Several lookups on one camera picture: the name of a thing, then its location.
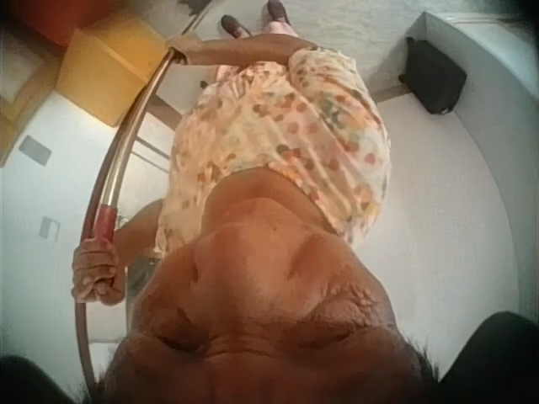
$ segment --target metal handrail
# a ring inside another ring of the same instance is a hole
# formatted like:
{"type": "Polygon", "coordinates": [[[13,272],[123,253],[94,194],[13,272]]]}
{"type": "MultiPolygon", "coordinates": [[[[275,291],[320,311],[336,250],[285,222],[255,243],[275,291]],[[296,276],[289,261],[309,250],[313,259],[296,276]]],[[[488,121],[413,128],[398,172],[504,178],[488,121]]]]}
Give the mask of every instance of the metal handrail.
{"type": "MultiPolygon", "coordinates": [[[[182,35],[194,30],[206,16],[213,1],[210,0],[204,9],[190,21],[183,29],[182,35]]],[[[99,169],[98,177],[93,186],[92,195],[86,211],[81,234],[81,242],[90,237],[106,237],[112,240],[115,230],[117,203],[120,195],[120,186],[125,175],[125,169],[131,149],[135,143],[144,114],[147,112],[148,102],[157,91],[170,65],[179,61],[183,56],[175,49],[170,48],[153,73],[148,84],[141,90],[135,102],[125,114],[115,138],[110,144],[103,164],[99,169]]],[[[86,317],[86,304],[75,304],[75,328],[77,332],[77,346],[86,386],[92,392],[95,385],[92,358],[88,340],[88,324],[86,317]]]]}

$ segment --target dress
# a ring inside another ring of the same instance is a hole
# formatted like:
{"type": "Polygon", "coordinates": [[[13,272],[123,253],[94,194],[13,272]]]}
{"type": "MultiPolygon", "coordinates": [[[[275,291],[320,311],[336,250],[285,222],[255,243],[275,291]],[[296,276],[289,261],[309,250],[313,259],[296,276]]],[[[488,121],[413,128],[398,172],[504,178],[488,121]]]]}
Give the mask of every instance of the dress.
{"type": "Polygon", "coordinates": [[[391,160],[353,59],[299,50],[288,67],[258,62],[207,87],[176,130],[157,248],[168,253],[197,237],[219,180],[256,167],[290,179],[340,236],[360,242],[380,212],[391,160]]]}

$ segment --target black bag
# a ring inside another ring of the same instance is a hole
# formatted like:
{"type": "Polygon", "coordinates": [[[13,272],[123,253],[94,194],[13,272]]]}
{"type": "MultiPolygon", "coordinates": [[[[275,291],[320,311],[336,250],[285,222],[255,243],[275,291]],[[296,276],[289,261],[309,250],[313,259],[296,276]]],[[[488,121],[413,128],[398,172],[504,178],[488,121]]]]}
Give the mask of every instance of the black bag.
{"type": "Polygon", "coordinates": [[[408,61],[399,80],[431,114],[451,112],[461,96],[466,72],[426,40],[408,37],[406,41],[408,61]]]}

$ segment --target shoe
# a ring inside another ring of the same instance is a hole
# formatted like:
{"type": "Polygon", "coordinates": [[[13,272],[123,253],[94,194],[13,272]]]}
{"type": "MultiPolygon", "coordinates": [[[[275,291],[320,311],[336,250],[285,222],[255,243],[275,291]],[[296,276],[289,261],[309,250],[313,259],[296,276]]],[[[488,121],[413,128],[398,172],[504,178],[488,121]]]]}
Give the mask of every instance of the shoe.
{"type": "Polygon", "coordinates": [[[290,25],[286,8],[280,0],[268,0],[268,13],[272,21],[286,21],[290,25]]]}
{"type": "Polygon", "coordinates": [[[237,40],[251,36],[251,33],[232,15],[222,16],[221,27],[237,40]]]}

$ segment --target nose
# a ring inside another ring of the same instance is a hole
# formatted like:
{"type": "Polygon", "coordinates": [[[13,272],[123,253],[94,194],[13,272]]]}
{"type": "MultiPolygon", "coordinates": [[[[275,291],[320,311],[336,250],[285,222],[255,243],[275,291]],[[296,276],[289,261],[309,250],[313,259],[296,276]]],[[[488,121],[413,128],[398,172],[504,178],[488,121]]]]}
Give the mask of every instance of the nose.
{"type": "Polygon", "coordinates": [[[221,315],[260,317],[286,292],[290,255],[265,226],[226,225],[199,243],[192,291],[221,315]]]}

